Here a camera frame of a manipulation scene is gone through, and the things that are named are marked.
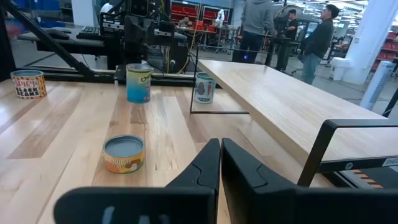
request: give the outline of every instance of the white column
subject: white column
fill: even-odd
[[[78,26],[96,26],[93,0],[72,0],[73,23]]]
[[[343,81],[362,85],[368,76],[398,11],[398,0],[369,0],[346,58],[351,68]]]

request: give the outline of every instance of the red shelving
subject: red shelving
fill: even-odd
[[[372,71],[375,71],[379,66],[381,60],[388,60],[392,62],[398,55],[398,41],[395,39],[396,34],[391,32],[388,34],[386,42],[383,44],[383,47],[377,56],[377,59],[374,61],[372,66]]]

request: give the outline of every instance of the wooden tabletop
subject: wooden tabletop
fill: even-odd
[[[211,138],[231,138],[280,175],[296,182],[302,166],[248,114],[189,114],[191,88],[151,87],[151,100],[129,103],[126,87],[46,82],[48,95],[16,98],[11,80],[0,83],[0,223],[53,223],[59,196],[83,186],[163,187]],[[241,110],[224,90],[195,110]],[[119,134],[145,140],[144,165],[114,174],[103,143]],[[331,187],[317,175],[315,187]],[[229,223],[220,185],[218,223]]]
[[[265,65],[199,60],[202,70],[304,164],[326,119],[386,119]],[[337,129],[324,161],[398,155],[397,128]]]

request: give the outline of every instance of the keyboard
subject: keyboard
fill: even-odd
[[[88,40],[103,40],[104,37],[100,35],[100,27],[83,27],[76,38]]]

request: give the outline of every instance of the metal rod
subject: metal rod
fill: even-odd
[[[191,114],[249,114],[247,111],[192,111]]]
[[[262,52],[262,51],[256,51],[256,50],[241,50],[241,49],[234,49],[234,48],[227,48],[227,47],[212,47],[212,46],[207,46],[207,45],[198,45],[199,47],[207,47],[208,49],[223,49],[223,50],[237,50],[237,51],[244,51],[244,52],[255,52],[255,53],[262,53],[262,54],[269,54],[269,52]]]
[[[398,89],[392,96],[390,103],[388,103],[387,108],[382,115],[388,118],[388,116],[390,116],[392,109],[394,109],[397,101],[398,101]]]
[[[192,94],[191,94],[191,105],[189,107],[189,113],[191,113],[191,114],[192,114],[193,93],[195,92],[195,86],[197,85],[198,54],[199,54],[199,47],[197,47],[197,57],[195,59],[195,71],[193,72],[193,86],[192,86]]]

